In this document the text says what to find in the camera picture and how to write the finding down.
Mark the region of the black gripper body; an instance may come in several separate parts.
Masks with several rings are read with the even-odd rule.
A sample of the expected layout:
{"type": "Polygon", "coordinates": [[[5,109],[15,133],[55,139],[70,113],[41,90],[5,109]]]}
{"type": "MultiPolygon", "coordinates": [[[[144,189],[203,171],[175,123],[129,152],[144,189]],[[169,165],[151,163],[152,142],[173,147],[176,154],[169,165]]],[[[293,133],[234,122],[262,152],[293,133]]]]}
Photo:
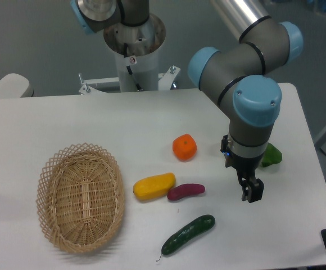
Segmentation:
{"type": "Polygon", "coordinates": [[[264,145],[257,147],[243,146],[229,134],[221,140],[221,149],[225,157],[225,167],[232,167],[239,177],[249,179],[255,177],[255,170],[264,155],[264,145]]]}

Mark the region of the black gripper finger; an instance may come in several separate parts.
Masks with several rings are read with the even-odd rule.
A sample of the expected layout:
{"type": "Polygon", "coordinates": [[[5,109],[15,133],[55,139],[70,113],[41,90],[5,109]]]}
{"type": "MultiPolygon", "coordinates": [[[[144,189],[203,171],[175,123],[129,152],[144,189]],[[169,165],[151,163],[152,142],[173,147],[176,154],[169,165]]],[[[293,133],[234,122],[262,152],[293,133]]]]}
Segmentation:
{"type": "Polygon", "coordinates": [[[247,201],[249,203],[254,203],[262,199],[264,191],[264,183],[261,179],[251,177],[247,181],[247,201]]]}
{"type": "Polygon", "coordinates": [[[242,201],[248,201],[249,187],[247,179],[243,177],[238,177],[238,182],[242,188],[242,201]]]}

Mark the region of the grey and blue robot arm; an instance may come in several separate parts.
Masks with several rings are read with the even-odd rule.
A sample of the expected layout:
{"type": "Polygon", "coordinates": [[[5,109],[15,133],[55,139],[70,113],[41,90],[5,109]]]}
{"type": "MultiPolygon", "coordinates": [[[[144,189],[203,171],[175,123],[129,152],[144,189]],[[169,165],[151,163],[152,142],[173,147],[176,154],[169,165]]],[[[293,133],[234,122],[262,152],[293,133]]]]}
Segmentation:
{"type": "MultiPolygon", "coordinates": [[[[222,53],[200,49],[191,58],[188,76],[228,118],[229,131],[221,140],[225,165],[237,171],[242,199],[262,198],[264,184],[255,171],[268,146],[280,112],[282,91],[266,74],[296,57],[303,49],[299,28],[275,22],[259,1],[212,1],[238,46],[222,53]]],[[[157,61],[148,63],[165,40],[165,27],[150,12],[148,1],[72,1],[83,30],[103,32],[118,57],[123,92],[159,87],[157,61]]]]}

